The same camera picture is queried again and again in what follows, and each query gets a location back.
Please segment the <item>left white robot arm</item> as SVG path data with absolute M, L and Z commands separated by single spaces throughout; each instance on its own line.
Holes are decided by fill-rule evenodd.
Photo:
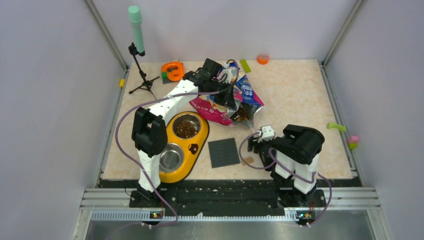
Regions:
M 235 60 L 224 65 L 207 58 L 203 66 L 184 74 L 175 88 L 147 108 L 140 106 L 133 120 L 131 138 L 137 149 L 140 166 L 138 184 L 141 200 L 149 207 L 160 202 L 157 191 L 160 180 L 160 155 L 168 144 L 166 127 L 178 111 L 201 95 L 210 95 L 218 104 L 236 108 L 234 86 L 240 78 L 240 68 Z

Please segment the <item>pink pet food bag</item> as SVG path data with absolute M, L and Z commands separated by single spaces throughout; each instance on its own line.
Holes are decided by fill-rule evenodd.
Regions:
M 254 116 L 264 107 L 264 103 L 253 90 L 246 73 L 234 62 L 225 63 L 216 80 L 231 84 L 232 91 L 220 96 L 200 95 L 191 100 L 190 105 L 208 121 L 224 126 L 241 124 L 252 128 Z

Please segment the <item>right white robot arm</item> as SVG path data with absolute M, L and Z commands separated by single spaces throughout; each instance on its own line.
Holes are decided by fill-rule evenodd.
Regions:
M 270 126 L 263 126 L 246 139 L 247 151 L 257 154 L 262 167 L 254 169 L 270 172 L 279 184 L 285 185 L 294 178 L 293 200 L 307 206 L 314 198 L 317 186 L 317 164 L 325 142 L 317 129 L 288 124 L 282 136 Z

